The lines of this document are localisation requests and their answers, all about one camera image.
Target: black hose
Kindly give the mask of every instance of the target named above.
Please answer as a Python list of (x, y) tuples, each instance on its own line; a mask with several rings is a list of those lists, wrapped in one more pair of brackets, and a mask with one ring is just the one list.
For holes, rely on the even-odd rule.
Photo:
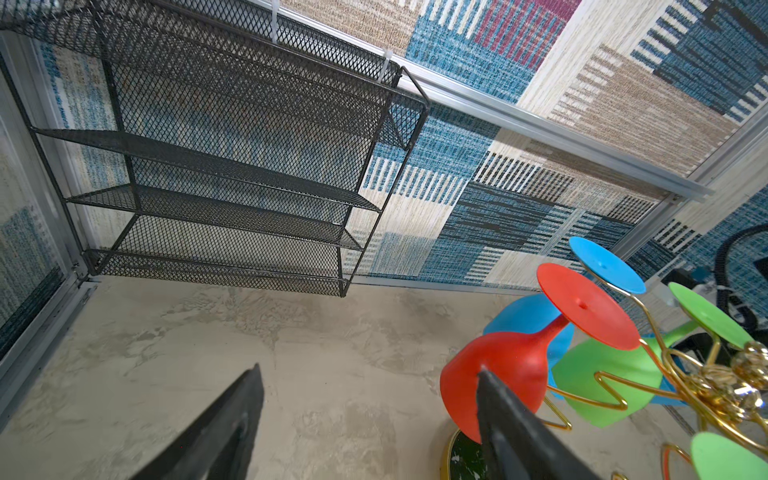
[(730, 289), (730, 283), (728, 282), (728, 274), (726, 270), (730, 248), (739, 240), (751, 237), (752, 235), (761, 232), (768, 232), (768, 223), (756, 225), (754, 227), (741, 230), (739, 233), (732, 235), (730, 238), (728, 238), (728, 240), (720, 245), (720, 248), (717, 249), (717, 254), (715, 254), (714, 276), (715, 283), (717, 284), (717, 308), (723, 310), (726, 314), (728, 314), (728, 316), (730, 316), (728, 303), (736, 306), (736, 310), (741, 313), (742, 317), (744, 318), (744, 322), (741, 324), (741, 326), (750, 335), (757, 331), (757, 316), (752, 311), (752, 309), (745, 305), (741, 298), (739, 298)]

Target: black metal mesh shelf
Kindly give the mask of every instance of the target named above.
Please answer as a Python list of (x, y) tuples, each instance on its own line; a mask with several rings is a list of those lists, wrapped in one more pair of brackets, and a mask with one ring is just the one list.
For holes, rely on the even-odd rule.
[(37, 132), (47, 137), (102, 148), (118, 152), (119, 154), (131, 155), (132, 157), (146, 158), (202, 174), (230, 178), (262, 187), (337, 202), (351, 207), (380, 211), (376, 205), (370, 203), (357, 192), (299, 177), (279, 174), (266, 168), (254, 167), (253, 165), (243, 164), (226, 158), (203, 154), (188, 148), (166, 144), (125, 132), (106, 130), (37, 130)]
[[(247, 0), (2, 0), (0, 30), (101, 59), (117, 131), (24, 114), (124, 156), (129, 184), (57, 190), (134, 212), (111, 250), (84, 248), (92, 274), (344, 296), (342, 249), (367, 248), (429, 114), (403, 67)], [(382, 144), (399, 167), (375, 205), (358, 190)], [(365, 241), (354, 208), (378, 214)]]
[(362, 250), (344, 227), (333, 223), (144, 185), (137, 185), (136, 193), (141, 209), (136, 205), (130, 184), (78, 195), (68, 201)]
[(231, 266), (206, 265), (160, 257), (142, 257), (105, 250), (87, 250), (94, 262), (103, 265), (103, 275), (138, 276), (177, 282), (242, 286), (267, 290), (342, 296), (347, 280), (293, 276)]

